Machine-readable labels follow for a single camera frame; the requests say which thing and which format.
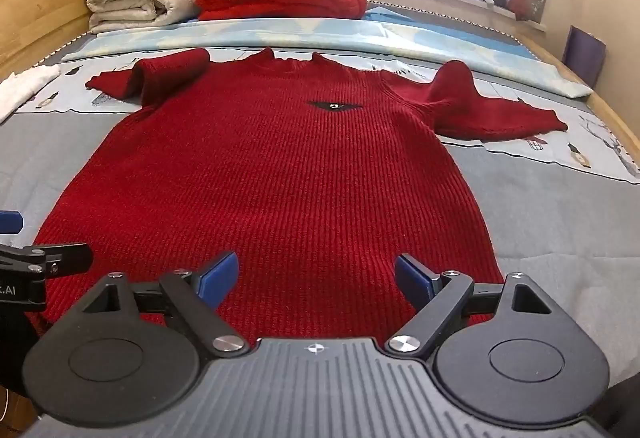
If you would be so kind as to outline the white folded garment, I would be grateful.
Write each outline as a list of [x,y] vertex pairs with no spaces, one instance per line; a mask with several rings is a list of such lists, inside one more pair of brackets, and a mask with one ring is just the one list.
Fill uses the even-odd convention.
[[60,66],[37,66],[19,74],[12,72],[0,84],[0,123],[61,74]]

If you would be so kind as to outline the light blue patterned blanket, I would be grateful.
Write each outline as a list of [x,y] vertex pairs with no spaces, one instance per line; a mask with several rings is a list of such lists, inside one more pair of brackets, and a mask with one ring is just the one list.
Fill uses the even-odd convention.
[[589,86],[555,66],[428,29],[370,20],[249,18],[206,20],[97,34],[65,62],[132,52],[194,48],[315,49],[389,55],[424,62],[462,60],[475,72],[534,86],[565,98],[585,98]]

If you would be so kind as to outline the dark red knit sweater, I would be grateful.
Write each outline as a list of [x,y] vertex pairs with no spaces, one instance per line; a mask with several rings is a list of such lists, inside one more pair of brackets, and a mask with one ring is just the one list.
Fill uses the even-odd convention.
[[480,207],[442,139],[564,129],[550,109],[480,95],[457,60],[420,83],[319,54],[215,63],[190,50],[89,86],[141,107],[37,235],[93,253],[86,273],[49,281],[47,307],[32,316],[38,332],[107,273],[153,281],[232,251],[239,280],[219,312],[248,340],[387,340],[413,314],[395,285],[397,256],[500,280]]

